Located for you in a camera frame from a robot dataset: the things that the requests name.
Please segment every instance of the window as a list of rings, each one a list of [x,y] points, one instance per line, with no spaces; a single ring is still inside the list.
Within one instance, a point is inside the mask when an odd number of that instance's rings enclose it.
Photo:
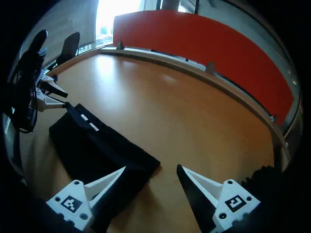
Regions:
[[[96,47],[111,44],[114,17],[143,10],[145,0],[99,0],[96,16]]]

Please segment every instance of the black cloth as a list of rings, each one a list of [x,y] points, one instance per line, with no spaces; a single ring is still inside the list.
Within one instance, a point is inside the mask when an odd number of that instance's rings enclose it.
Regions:
[[[72,179],[84,184],[126,166],[116,183],[96,206],[95,231],[110,221],[137,195],[160,162],[105,125],[81,104],[68,105],[67,113],[49,129],[57,154]],[[89,123],[99,130],[95,131]]]

